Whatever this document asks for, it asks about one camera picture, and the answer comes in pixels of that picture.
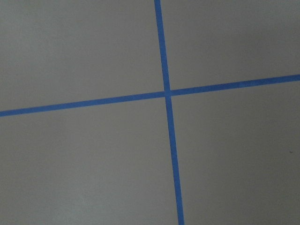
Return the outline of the crossing blue tape strip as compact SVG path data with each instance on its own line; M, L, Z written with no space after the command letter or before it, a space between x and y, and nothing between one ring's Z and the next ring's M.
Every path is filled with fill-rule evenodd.
M200 87L171 90L171 96L214 92L219 90L240 89L240 88L271 85L271 84L278 84L278 83L297 82L299 80L300 80L299 75L287 75L287 76L255 79L255 80L241 81L241 82L230 82L230 83L223 83L223 84L214 84L214 85L206 85ZM22 115L22 114L41 113L41 112L65 110L65 109L72 109L72 108L88 107L88 106L95 106L95 105L108 105L108 104L129 102L129 101L164 98L165 96L166 94L163 91L159 91L159 92L135 94L135 95L128 95L128 96L120 96L120 97L110 97L110 98L94 99L94 100L87 100L87 101L6 110L6 111L1 111L0 116L7 117L7 116L14 116L14 115Z

